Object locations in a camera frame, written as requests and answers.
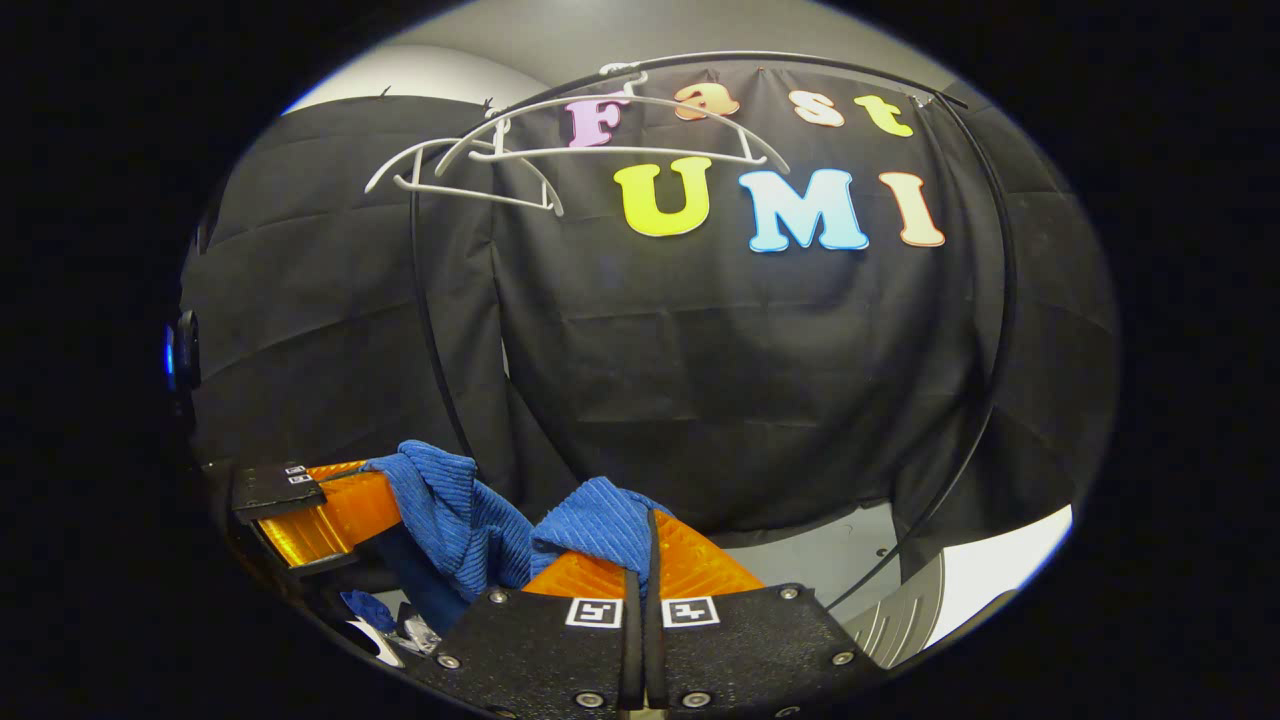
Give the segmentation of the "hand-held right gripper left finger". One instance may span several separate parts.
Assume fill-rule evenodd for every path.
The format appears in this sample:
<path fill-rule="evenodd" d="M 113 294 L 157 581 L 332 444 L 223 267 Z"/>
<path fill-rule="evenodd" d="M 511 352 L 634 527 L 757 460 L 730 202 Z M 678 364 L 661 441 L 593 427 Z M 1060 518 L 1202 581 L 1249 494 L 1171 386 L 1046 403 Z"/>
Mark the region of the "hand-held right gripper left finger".
<path fill-rule="evenodd" d="M 410 680 L 479 716 L 626 716 L 644 706 L 643 601 L 614 568 L 617 597 L 493 585 Z"/>

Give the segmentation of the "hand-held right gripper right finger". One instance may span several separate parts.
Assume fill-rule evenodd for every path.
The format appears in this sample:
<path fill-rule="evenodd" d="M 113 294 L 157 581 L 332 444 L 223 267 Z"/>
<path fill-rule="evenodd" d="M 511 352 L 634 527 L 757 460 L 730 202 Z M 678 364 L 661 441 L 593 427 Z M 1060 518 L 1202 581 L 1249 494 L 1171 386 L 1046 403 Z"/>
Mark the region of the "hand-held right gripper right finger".
<path fill-rule="evenodd" d="M 838 716 L 886 682 L 799 583 L 762 585 L 718 547 L 653 510 L 643 611 L 646 701 L 669 716 Z"/>

